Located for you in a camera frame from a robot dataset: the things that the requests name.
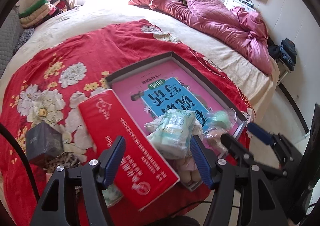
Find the red floral blanket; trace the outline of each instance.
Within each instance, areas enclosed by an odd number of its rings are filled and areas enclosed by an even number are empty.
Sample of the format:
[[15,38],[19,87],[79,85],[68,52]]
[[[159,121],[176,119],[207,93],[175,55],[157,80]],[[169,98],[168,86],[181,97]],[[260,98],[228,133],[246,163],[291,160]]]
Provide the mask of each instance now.
[[[12,76],[0,121],[24,150],[26,132],[45,121],[62,134],[65,151],[76,153],[82,162],[96,158],[77,105],[104,90],[104,77],[110,73],[168,51],[174,51],[192,64],[252,119],[254,111],[249,101],[212,61],[148,21],[140,20],[109,25],[39,52]],[[249,147],[246,129],[239,141]],[[0,145],[5,198],[17,225],[28,226],[36,207],[31,185],[21,160],[3,137]],[[32,170],[41,194],[46,186],[45,171],[33,165]],[[117,226],[145,225],[191,202],[204,200],[209,192],[205,185],[189,192],[177,184],[142,212],[125,198],[109,211]],[[79,209],[85,225],[82,200]]]

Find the stack of clothes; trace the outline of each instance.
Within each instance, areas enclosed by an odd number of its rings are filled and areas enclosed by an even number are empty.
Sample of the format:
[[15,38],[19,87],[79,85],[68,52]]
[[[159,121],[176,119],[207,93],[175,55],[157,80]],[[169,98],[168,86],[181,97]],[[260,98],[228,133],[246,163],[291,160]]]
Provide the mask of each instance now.
[[297,63],[297,51],[295,44],[288,38],[282,40],[280,46],[268,38],[268,52],[274,59],[280,59],[290,71],[294,71],[294,66]]
[[19,14],[20,23],[24,29],[35,28],[66,10],[65,0],[39,0]]

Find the open box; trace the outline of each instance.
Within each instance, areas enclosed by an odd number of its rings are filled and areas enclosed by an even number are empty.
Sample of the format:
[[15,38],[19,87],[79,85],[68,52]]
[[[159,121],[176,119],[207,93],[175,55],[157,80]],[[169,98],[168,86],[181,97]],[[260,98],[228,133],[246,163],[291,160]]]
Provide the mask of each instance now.
[[[169,108],[194,110],[202,126],[207,111],[233,108],[237,122],[229,133],[236,139],[247,124],[242,112],[213,83],[174,52],[131,64],[106,81],[145,135],[149,132],[144,124]],[[198,185],[188,188],[194,190]]]

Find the blue gripper pad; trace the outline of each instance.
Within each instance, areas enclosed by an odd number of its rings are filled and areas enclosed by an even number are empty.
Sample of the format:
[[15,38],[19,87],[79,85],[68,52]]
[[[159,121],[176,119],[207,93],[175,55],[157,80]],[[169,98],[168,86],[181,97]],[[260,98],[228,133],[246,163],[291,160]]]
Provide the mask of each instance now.
[[273,145],[273,136],[255,123],[248,123],[247,129],[266,145]]
[[193,136],[191,138],[190,150],[192,152],[192,157],[196,162],[202,181],[209,189],[213,190],[216,182],[212,177],[215,176],[217,171],[217,167],[215,165],[215,162],[218,159],[217,156],[212,150],[205,148],[198,136]]
[[109,160],[107,162],[107,165],[105,168],[105,176],[103,180],[103,185],[106,188],[111,184],[113,184],[119,165],[123,158],[124,151],[125,151],[124,137],[121,137],[120,139],[119,137],[117,137],[115,142],[112,144],[112,147],[108,149],[108,151],[111,151],[111,156],[109,157]]

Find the white cabinet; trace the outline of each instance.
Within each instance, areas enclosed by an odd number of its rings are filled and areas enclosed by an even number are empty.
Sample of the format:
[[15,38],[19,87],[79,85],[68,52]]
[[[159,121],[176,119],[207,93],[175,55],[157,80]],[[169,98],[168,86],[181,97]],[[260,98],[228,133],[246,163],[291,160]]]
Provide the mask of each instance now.
[[229,10],[231,8],[234,8],[236,6],[240,6],[240,7],[244,7],[244,10],[247,11],[247,12],[257,12],[257,10],[253,9],[252,7],[250,6],[247,6],[246,4],[244,3],[241,3],[240,1],[238,0],[226,0],[224,1],[224,5],[226,6],[226,8],[228,8]]

